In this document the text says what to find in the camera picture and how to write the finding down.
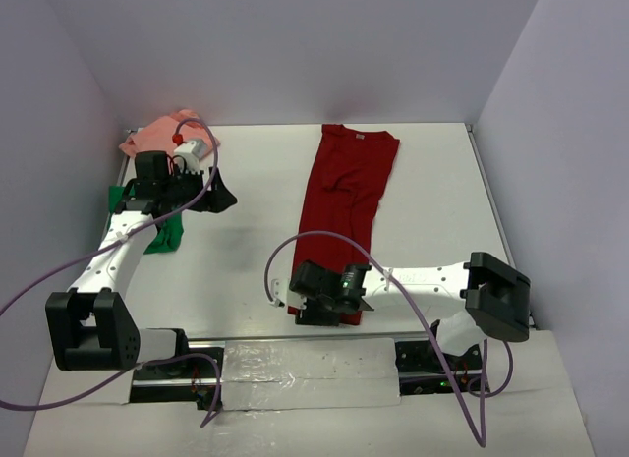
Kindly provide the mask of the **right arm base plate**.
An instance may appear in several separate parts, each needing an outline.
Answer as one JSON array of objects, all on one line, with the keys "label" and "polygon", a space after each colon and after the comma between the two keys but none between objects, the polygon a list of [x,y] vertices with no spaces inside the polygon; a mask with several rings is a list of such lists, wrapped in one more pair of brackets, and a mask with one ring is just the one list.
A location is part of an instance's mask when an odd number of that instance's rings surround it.
[{"label": "right arm base plate", "polygon": [[[395,352],[399,389],[403,396],[454,392],[429,341],[396,342]],[[467,391],[471,381],[474,382],[471,389],[480,390],[482,352],[478,345],[471,347],[463,356],[445,354],[444,358],[461,392]]]}]

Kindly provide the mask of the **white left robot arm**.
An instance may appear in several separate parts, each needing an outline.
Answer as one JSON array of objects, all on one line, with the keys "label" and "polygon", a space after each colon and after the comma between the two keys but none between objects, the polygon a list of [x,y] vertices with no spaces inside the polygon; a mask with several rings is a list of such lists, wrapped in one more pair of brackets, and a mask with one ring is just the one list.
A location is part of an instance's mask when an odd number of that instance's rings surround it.
[{"label": "white left robot arm", "polygon": [[168,219],[185,210],[220,213],[236,204],[217,167],[178,166],[163,151],[135,160],[136,176],[110,215],[99,253],[65,292],[45,304],[57,367],[62,371],[126,371],[156,361],[170,376],[185,374],[192,352],[181,328],[140,329],[124,298],[141,257]]}]

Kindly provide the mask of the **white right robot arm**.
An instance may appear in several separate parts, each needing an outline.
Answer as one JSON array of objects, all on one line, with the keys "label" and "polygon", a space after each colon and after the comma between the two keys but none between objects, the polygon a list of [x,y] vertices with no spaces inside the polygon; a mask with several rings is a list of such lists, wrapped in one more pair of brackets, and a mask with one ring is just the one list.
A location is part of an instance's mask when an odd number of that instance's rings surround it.
[{"label": "white right robot arm", "polygon": [[429,362],[451,368],[487,338],[507,343],[528,340],[530,279],[484,252],[467,261],[435,267],[349,264],[342,272],[312,261],[299,265],[279,291],[302,325],[336,327],[343,317],[406,305],[432,314],[435,339]]}]

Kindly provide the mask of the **red t-shirt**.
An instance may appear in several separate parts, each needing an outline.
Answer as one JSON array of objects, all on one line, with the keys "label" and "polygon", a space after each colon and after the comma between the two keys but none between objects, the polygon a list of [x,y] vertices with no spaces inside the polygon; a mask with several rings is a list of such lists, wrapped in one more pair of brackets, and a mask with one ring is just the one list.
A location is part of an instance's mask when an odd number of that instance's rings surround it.
[{"label": "red t-shirt", "polygon": [[386,131],[363,133],[324,124],[307,183],[292,275],[310,260],[341,273],[368,264],[372,226],[400,141]]}]

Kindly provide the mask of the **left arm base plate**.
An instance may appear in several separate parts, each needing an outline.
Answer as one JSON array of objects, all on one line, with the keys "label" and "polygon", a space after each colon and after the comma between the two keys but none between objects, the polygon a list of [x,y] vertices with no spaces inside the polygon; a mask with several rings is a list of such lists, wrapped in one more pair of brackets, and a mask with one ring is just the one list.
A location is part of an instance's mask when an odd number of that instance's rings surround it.
[{"label": "left arm base plate", "polygon": [[159,382],[173,384],[176,380],[185,380],[188,384],[193,379],[216,378],[213,365],[203,358],[190,358],[181,362],[165,365],[146,366],[134,372],[133,383]]}]

